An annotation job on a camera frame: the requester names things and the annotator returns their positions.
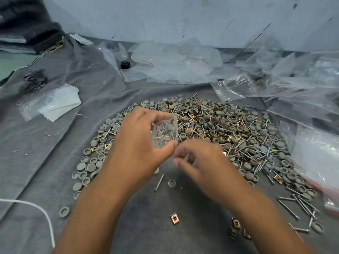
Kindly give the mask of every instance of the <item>white cord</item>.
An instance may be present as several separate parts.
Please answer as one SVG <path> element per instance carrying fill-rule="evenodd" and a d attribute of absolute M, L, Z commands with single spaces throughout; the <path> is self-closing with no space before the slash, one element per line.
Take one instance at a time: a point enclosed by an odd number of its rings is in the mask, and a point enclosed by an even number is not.
<path fill-rule="evenodd" d="M 44 215 L 47 218 L 47 222 L 48 222 L 48 226 L 49 226 L 49 232 L 50 232 L 50 237 L 51 237 L 51 240 L 52 240 L 52 246 L 53 246 L 53 248 L 55 248 L 55 240 L 54 240 L 54 233 L 53 233 L 52 222 L 50 221 L 50 218 L 49 218 L 47 212 L 42 207 L 40 207 L 40 206 L 38 206 L 38 205 L 36 205 L 36 204 L 34 204 L 32 202 L 29 202 L 29 201 L 20 201 L 20 200 L 17 200 L 17 199 L 1 199 L 0 198 L 0 201 L 22 203 L 22 204 L 31 205 L 33 207 L 36 207 L 37 209 L 40 209 L 41 212 L 44 213 Z"/>

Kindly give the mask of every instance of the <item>white wall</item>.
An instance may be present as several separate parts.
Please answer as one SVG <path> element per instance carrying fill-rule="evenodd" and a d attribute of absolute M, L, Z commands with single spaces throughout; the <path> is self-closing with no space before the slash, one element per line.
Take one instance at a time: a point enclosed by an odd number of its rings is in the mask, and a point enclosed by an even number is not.
<path fill-rule="evenodd" d="M 269 24 L 286 50 L 339 49 L 339 0 L 44 0 L 65 32 L 244 47 Z"/>

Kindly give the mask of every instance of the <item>gray fabric sheet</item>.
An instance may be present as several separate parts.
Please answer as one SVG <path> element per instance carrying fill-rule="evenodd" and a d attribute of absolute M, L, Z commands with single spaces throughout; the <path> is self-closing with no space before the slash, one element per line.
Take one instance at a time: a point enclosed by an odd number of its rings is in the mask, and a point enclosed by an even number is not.
<path fill-rule="evenodd" d="M 46 69 L 50 83 L 38 93 L 19 94 L 24 86 L 21 78 L 30 70 L 41 68 Z M 54 123 L 42 115 L 25 122 L 16 103 L 32 99 L 62 83 L 79 88 L 82 104 Z M 0 89 L 0 198 L 17 198 L 43 207 L 51 217 L 57 240 L 66 223 L 65 219 L 58 217 L 58 212 L 63 206 L 72 207 L 75 203 L 71 174 L 76 171 L 83 150 L 89 147 L 99 126 L 134 102 L 158 101 L 179 93 L 185 97 L 197 93 L 201 98 L 218 100 L 210 84 L 137 81 L 125 85 L 95 47 L 79 46 L 67 38 L 62 50 L 37 60 L 30 68 L 20 69 Z M 260 104 L 259 99 L 235 101 L 241 106 L 247 102 Z M 45 133 L 52 136 L 45 140 Z M 253 243 L 241 235 L 237 241 L 230 239 L 232 215 L 208 199 L 173 165 L 171 159 L 160 169 L 160 173 L 146 183 L 124 208 L 111 253 L 257 253 Z M 159 191 L 154 192 L 153 188 L 163 173 L 163 183 Z M 176 188 L 168 188 L 170 179 L 176 180 Z M 289 196 L 281 186 L 271 186 L 264 175 L 260 175 L 256 187 L 272 199 L 277 195 Z M 308 217 L 295 203 L 288 205 L 302 217 L 302 221 L 294 221 L 284 208 L 278 206 L 282 215 L 294 226 L 306 228 Z M 314 205 L 322 210 L 320 197 Z M 173 212 L 180 219 L 175 226 L 169 217 Z M 325 227 L 325 235 L 311 232 L 302 237 L 316 253 L 336 253 L 339 223 L 324 212 L 318 217 Z M 38 209 L 0 202 L 0 219 L 1 254 L 51 251 L 48 224 Z"/>

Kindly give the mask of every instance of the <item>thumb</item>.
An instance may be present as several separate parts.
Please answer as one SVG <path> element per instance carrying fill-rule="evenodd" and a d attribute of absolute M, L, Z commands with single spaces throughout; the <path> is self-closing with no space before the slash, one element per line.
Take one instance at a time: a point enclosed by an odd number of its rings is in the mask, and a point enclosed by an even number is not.
<path fill-rule="evenodd" d="M 174 149 L 178 146 L 178 142 L 176 140 L 170 141 L 168 144 L 166 144 L 164 147 L 160 149 L 156 149 L 156 162 L 158 165 L 163 163 L 166 159 L 171 157 L 174 153 Z"/>
<path fill-rule="evenodd" d="M 173 162 L 180 167 L 194 182 L 197 182 L 199 171 L 183 158 L 174 158 Z"/>

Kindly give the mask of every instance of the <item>gray cloth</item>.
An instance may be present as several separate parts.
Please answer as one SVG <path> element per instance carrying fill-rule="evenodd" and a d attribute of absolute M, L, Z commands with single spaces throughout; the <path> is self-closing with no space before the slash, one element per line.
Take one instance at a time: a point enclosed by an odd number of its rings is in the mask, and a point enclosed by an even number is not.
<path fill-rule="evenodd" d="M 38 93 L 19 94 L 24 87 L 22 77 L 37 69 L 46 69 L 50 83 Z M 42 115 L 25 122 L 16 103 L 32 99 L 62 83 L 79 88 L 82 104 L 54 123 Z M 198 97 L 218 100 L 210 84 L 137 81 L 125 85 L 94 46 L 79 46 L 67 38 L 62 50 L 46 55 L 30 68 L 17 71 L 0 90 L 0 197 L 31 201 L 43 207 L 51 217 L 57 241 L 66 224 L 58 212 L 63 206 L 73 207 L 75 204 L 71 174 L 76 171 L 83 150 L 90 146 L 99 126 L 134 102 L 158 101 L 179 93 L 184 97 L 197 93 Z M 263 105 L 254 98 L 235 103 L 244 106 L 248 102 Z M 52 136 L 45 140 L 45 133 Z M 162 174 L 165 174 L 163 182 L 159 191 L 154 192 Z M 271 186 L 264 175 L 259 177 L 256 187 L 271 199 L 277 195 L 289 196 L 283 187 Z M 176 188 L 167 186 L 170 179 L 176 180 Z M 322 210 L 320 197 L 314 205 Z M 294 226 L 306 228 L 309 218 L 295 203 L 288 203 L 288 206 L 302 218 L 301 222 L 296 222 L 283 207 L 278 206 L 282 215 Z M 174 212 L 180 219 L 175 226 L 170 219 Z M 231 217 L 229 211 L 207 198 L 169 159 L 160 166 L 160 173 L 127 203 L 116 227 L 111 253 L 257 253 L 253 243 L 243 238 L 241 232 L 237 241 L 229 237 Z M 51 251 L 48 224 L 38 209 L 0 202 L 0 218 L 1 254 Z M 303 239 L 316 252 L 336 253 L 339 248 L 336 242 L 338 222 L 324 212 L 318 218 L 325 227 L 325 235 L 311 232 L 302 235 Z"/>

